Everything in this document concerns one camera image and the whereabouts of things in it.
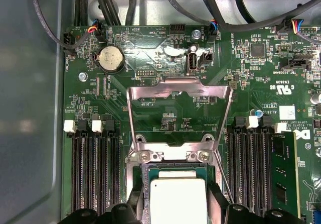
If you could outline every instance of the motherboard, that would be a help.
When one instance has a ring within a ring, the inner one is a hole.
[[[86,32],[73,27],[65,38]],[[301,32],[321,40],[320,27]],[[282,208],[313,223],[321,210],[320,52],[321,45],[274,27],[229,33],[184,24],[113,26],[92,33],[66,53],[62,217],[79,208],[103,214],[127,201],[127,89],[189,77],[233,90],[218,150],[234,201],[257,215]],[[214,136],[222,111],[224,100],[182,91],[132,102],[135,132],[171,146]]]

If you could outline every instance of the yellow wire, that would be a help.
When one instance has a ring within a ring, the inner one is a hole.
[[[97,27],[96,26],[92,26],[92,27],[88,28],[88,32],[90,32],[92,29],[95,29],[97,31]]]
[[[294,24],[294,21],[293,21],[293,20],[292,20],[292,26],[293,26],[294,34],[297,34],[297,31],[296,31],[295,24]]]

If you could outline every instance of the ram slot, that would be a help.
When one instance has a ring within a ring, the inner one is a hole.
[[[102,215],[105,213],[106,206],[106,188],[107,188],[107,147],[106,138],[97,137],[98,143],[98,160],[97,160],[97,213]]]
[[[227,181],[229,183],[231,193],[233,198],[235,199],[235,165],[234,165],[234,130],[231,127],[228,127],[228,139],[227,139]]]
[[[263,185],[260,177],[260,160],[259,160],[259,148],[258,148],[258,136],[255,130],[248,131],[249,141],[252,146],[252,160],[253,160],[253,190],[254,190],[254,213],[261,215],[261,192],[260,185]]]
[[[72,206],[71,211],[80,209],[80,172],[81,172],[81,148],[79,137],[72,137]]]
[[[245,206],[249,208],[251,212],[254,211],[254,171],[253,171],[253,136],[251,135],[251,132],[247,133],[246,136],[246,158],[245,158],[245,164],[247,167],[247,177],[246,177],[246,193],[247,193],[247,203],[244,203]]]
[[[111,203],[120,203],[120,145],[116,133],[110,135],[111,145]]]
[[[266,210],[272,209],[272,191],[271,191],[271,134],[269,129],[261,130],[261,140],[262,140],[262,148],[264,151],[264,191],[265,191],[265,208]]]
[[[82,176],[82,188],[81,188],[81,208],[88,208],[88,195],[89,195],[89,141],[87,136],[81,138],[81,176]]]
[[[249,181],[249,169],[247,165],[247,160],[249,159],[249,153],[250,151],[248,150],[248,144],[247,144],[247,138],[246,134],[243,133],[243,131],[240,131],[240,166],[241,168],[239,169],[240,172],[240,186],[241,186],[241,196],[242,196],[242,202],[240,204],[247,206],[249,204],[249,195],[248,193],[248,183]]]
[[[235,130],[234,132],[234,163],[235,163],[235,171],[234,171],[234,179],[235,179],[235,199],[234,201],[236,203],[241,204],[242,203],[242,185],[241,185],[241,151],[240,151],[240,145],[241,145],[241,139],[242,139],[243,133],[240,130]]]
[[[93,137],[89,138],[88,143],[88,208],[95,209],[95,162],[96,150]]]

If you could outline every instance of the black connector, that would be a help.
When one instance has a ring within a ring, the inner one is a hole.
[[[107,42],[107,33],[105,26],[98,19],[96,19],[96,21],[97,31],[95,31],[95,37],[100,43],[105,43]]]
[[[74,45],[75,44],[75,37],[73,35],[71,35],[70,32],[64,32],[63,39],[64,39],[64,43],[65,44],[68,44],[68,45]],[[64,48],[64,53],[67,56],[76,56],[75,49]]]

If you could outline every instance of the capacitor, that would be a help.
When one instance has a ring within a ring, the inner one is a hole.
[[[315,93],[310,97],[310,101],[312,104],[320,104],[321,103],[321,93]]]
[[[117,73],[125,66],[125,56],[122,50],[115,46],[102,48],[93,58],[101,70],[108,74]]]
[[[257,116],[258,118],[261,118],[263,116],[263,112],[262,110],[259,110],[259,109],[251,109],[250,111],[250,115],[251,116]]]

